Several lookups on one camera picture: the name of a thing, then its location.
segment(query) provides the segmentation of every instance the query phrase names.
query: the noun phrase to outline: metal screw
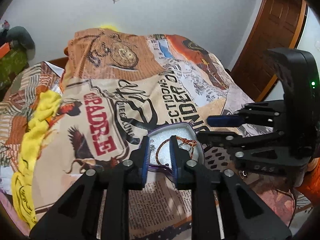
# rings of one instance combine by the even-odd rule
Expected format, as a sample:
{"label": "metal screw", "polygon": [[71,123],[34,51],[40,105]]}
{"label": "metal screw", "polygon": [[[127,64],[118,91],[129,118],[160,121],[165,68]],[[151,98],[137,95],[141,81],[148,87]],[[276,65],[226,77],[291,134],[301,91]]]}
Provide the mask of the metal screw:
{"label": "metal screw", "polygon": [[243,153],[243,152],[236,152],[235,156],[236,156],[237,158],[241,158],[241,157],[244,156],[244,153]]}
{"label": "metal screw", "polygon": [[129,166],[131,166],[133,164],[133,161],[132,160],[125,160],[125,161],[122,162],[122,164],[124,166],[129,167]]}
{"label": "metal screw", "polygon": [[194,167],[194,166],[197,165],[197,162],[194,161],[194,160],[188,160],[188,161],[186,162],[186,164],[187,164],[188,166],[190,166],[190,167]]}
{"label": "metal screw", "polygon": [[235,173],[233,170],[224,170],[224,174],[228,177],[232,177]]}
{"label": "metal screw", "polygon": [[96,171],[94,169],[90,169],[90,170],[87,170],[85,174],[87,176],[93,176],[94,174],[96,174]]}

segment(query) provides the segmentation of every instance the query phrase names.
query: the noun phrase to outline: wall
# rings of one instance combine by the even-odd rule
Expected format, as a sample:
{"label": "wall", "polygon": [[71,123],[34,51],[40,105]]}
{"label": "wall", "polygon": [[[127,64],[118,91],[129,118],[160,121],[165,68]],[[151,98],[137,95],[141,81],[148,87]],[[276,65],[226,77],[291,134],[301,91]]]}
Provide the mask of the wall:
{"label": "wall", "polygon": [[229,66],[257,0],[13,0],[2,20],[25,27],[36,44],[30,63],[63,57],[74,32],[113,24],[125,33],[179,34]]}
{"label": "wall", "polygon": [[244,34],[243,34],[242,39],[240,41],[240,44],[239,44],[239,46],[238,46],[238,48],[237,48],[237,50],[236,50],[231,62],[230,62],[230,64],[227,66],[227,69],[229,69],[230,71],[235,66],[235,64],[236,64],[236,62],[237,62],[237,60],[238,60],[238,58],[239,58],[239,56],[240,56],[240,54],[242,52],[242,49],[243,49],[245,43],[247,42],[247,39],[248,39],[248,37],[250,35],[250,32],[252,30],[252,27],[254,25],[254,22],[256,21],[256,18],[257,18],[259,9],[260,9],[261,2],[262,2],[262,0],[256,0],[256,2],[255,2],[255,6],[253,8],[252,15],[251,15],[251,17],[249,19],[249,23],[247,25],[247,28],[244,31]]}
{"label": "wall", "polygon": [[[320,73],[320,21],[310,8],[297,49],[308,51],[313,55],[317,63],[318,72]],[[265,101],[283,99],[283,93],[282,84],[278,81]]]}

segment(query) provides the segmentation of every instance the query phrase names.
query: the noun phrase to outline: silver ring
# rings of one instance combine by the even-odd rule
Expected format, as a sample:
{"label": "silver ring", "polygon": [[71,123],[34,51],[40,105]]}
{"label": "silver ring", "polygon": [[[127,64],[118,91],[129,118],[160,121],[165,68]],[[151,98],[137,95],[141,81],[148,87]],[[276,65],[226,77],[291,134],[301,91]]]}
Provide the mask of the silver ring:
{"label": "silver ring", "polygon": [[188,145],[189,147],[190,147],[190,149],[189,150],[187,150],[187,149],[185,149],[185,148],[182,148],[181,146],[182,145],[188,145],[187,143],[180,143],[179,145],[178,145],[178,147],[180,148],[180,149],[184,149],[184,150],[186,150],[186,151],[188,151],[188,152],[190,152],[191,151],[191,149],[192,149],[192,147],[191,147],[191,145]]}

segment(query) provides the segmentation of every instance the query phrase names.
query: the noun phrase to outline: ring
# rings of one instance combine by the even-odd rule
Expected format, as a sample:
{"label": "ring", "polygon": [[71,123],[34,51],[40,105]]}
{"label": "ring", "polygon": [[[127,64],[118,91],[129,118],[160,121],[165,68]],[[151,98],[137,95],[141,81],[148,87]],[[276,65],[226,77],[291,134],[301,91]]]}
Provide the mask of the ring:
{"label": "ring", "polygon": [[[187,150],[187,149],[183,148],[182,145],[188,145],[190,148]],[[188,152],[190,152],[191,149],[192,149],[191,145],[189,145],[189,144],[187,144],[187,143],[180,143],[180,144],[178,145],[178,147],[179,147],[180,149],[187,150]]]}

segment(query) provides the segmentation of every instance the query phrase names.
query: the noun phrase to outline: newspaper print fabric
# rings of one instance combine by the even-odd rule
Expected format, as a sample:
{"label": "newspaper print fabric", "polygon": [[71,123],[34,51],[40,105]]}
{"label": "newspaper print fabric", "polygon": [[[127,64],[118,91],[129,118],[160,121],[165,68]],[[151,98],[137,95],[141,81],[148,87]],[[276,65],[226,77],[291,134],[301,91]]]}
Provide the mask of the newspaper print fabric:
{"label": "newspaper print fabric", "polygon": [[18,170],[18,154],[28,122],[41,92],[60,78],[44,62],[19,73],[0,102],[0,190],[11,195],[11,177]]}
{"label": "newspaper print fabric", "polygon": [[[154,129],[188,122],[195,131],[216,130],[205,120],[222,113],[236,86],[213,54],[177,35],[89,29],[75,34],[68,54],[72,77],[33,177],[38,219],[82,173],[97,165],[112,169]],[[129,195],[131,239],[191,236],[190,191],[149,172],[145,189]]]}

